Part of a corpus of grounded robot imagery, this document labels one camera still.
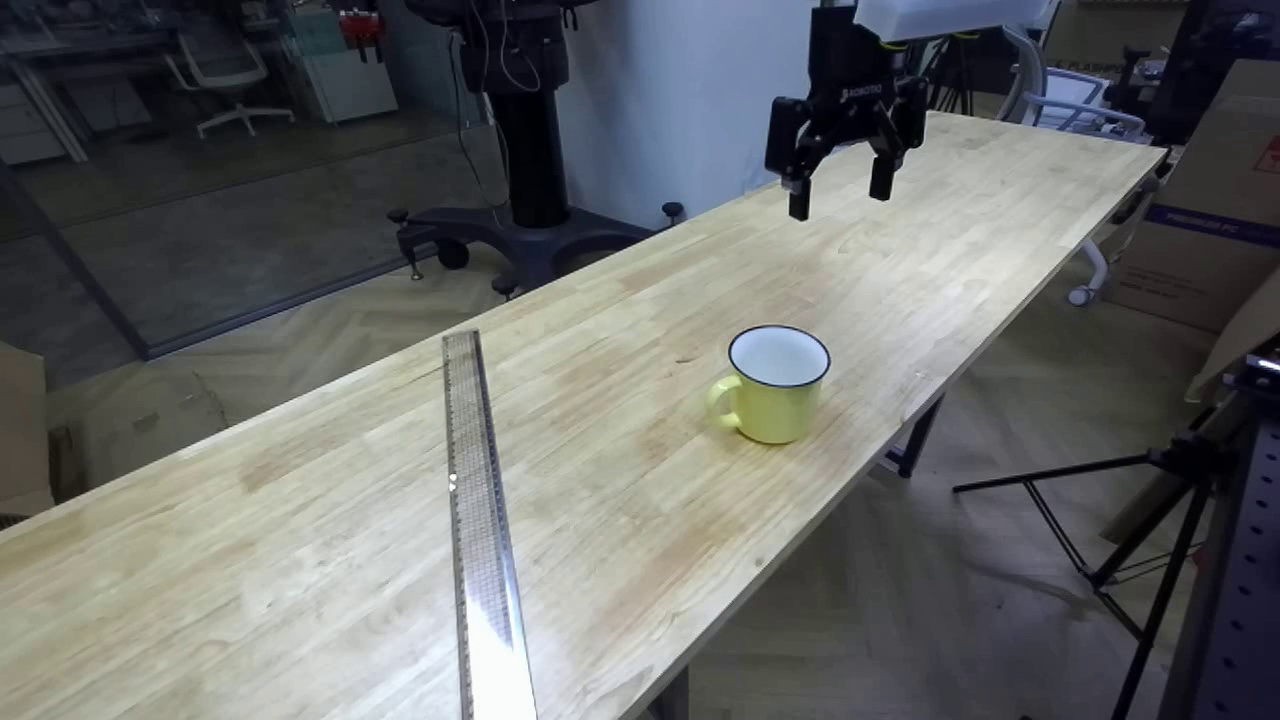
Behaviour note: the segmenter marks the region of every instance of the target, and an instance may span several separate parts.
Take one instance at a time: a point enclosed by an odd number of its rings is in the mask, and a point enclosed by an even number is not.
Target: table leg
[[[1090,259],[1090,280],[1067,294],[1078,308],[1092,303],[1113,275],[1106,250],[1092,235],[1086,235],[1080,255]]]
[[[928,412],[914,426],[907,449],[886,453],[901,481],[914,481],[942,406],[946,406],[946,400],[928,406]]]

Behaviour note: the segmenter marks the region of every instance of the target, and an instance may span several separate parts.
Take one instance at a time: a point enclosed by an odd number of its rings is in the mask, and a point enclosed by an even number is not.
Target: mug
[[[725,427],[757,446],[792,446],[817,419],[817,385],[834,354],[787,324],[746,330],[729,345],[731,376],[718,380],[710,406]]]

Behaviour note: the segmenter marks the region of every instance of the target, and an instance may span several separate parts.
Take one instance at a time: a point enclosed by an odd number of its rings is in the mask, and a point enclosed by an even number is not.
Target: metal ruler
[[[534,720],[525,605],[492,442],[482,331],[446,338],[450,507],[459,638],[459,712]]]

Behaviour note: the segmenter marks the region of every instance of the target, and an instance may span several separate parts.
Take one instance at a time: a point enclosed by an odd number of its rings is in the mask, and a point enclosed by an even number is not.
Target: table top
[[[1159,160],[933,116],[474,320],[540,715],[625,715]],[[746,324],[836,358],[792,449],[718,432]],[[0,715],[457,715],[440,342],[0,538]]]

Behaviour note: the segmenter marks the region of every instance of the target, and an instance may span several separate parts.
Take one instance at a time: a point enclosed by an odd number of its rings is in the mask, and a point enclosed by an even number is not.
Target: camera stand
[[[511,298],[558,280],[571,255],[629,250],[650,235],[568,210],[558,90],[568,79],[565,9],[571,0],[540,3],[525,18],[484,18],[482,9],[440,18],[426,0],[410,9],[466,37],[459,70],[469,90],[490,95],[507,176],[507,204],[499,210],[388,211],[411,272],[420,272],[420,255],[466,269],[469,245],[492,245],[511,264],[492,289]]]
[[[976,485],[956,485],[953,494],[987,494],[987,489],[1013,489],[1020,485],[1036,511],[1043,518],[1051,542],[1066,549],[1066,555],[1078,566],[1078,572],[1090,579],[1090,588],[1106,600],[1106,607],[1138,638],[1138,652],[1129,665],[1129,677],[1120,684],[1120,699],[1118,699],[1118,720],[1129,715],[1138,684],[1144,682],[1150,657],[1155,648],[1155,631],[1163,624],[1170,600],[1175,593],[1175,579],[1184,572],[1184,562],[1191,551],[1204,506],[1212,497],[1212,489],[1231,474],[1231,453],[1227,453],[1227,436],[1237,432],[1237,406],[1225,406],[1217,412],[1204,412],[1187,426],[1184,436],[1175,436],[1174,446],[1155,449],[1155,453],[1138,453],[1138,457],[1118,457],[1118,459],[1097,459],[1097,464],[1067,464],[1067,467],[1047,467],[1047,474],[1020,474],[1020,475],[997,475],[997,481],[976,481]],[[1118,551],[1090,570],[1086,551],[1071,545],[1067,528],[1062,524],[1062,518],[1047,507],[1043,494],[1036,485],[1043,481],[1071,481],[1071,475],[1092,475],[1092,474],[1118,474],[1118,467],[1159,467],[1159,485],[1150,507],[1142,507],[1142,518],[1132,520],[1132,528],[1120,538]],[[1124,576],[1132,551],[1174,518],[1174,507],[1191,497],[1175,545],[1170,551],[1155,600],[1150,607],[1144,621],[1132,621],[1113,588]]]

